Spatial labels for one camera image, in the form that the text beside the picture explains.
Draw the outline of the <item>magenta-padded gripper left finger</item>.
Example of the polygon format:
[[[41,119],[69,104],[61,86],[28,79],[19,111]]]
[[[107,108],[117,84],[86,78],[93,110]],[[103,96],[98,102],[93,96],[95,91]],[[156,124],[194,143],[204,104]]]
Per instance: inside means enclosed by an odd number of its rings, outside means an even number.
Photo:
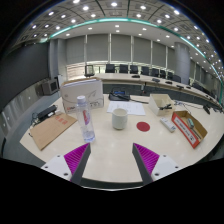
[[[56,155],[42,169],[79,185],[90,153],[91,147],[87,143],[65,155]]]

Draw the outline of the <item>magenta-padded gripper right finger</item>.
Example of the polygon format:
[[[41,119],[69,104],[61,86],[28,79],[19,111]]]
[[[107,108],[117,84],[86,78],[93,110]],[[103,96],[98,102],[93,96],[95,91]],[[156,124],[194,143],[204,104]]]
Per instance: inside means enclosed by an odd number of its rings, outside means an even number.
[[[181,167],[168,155],[159,155],[137,143],[133,144],[132,153],[144,185],[181,170]]]

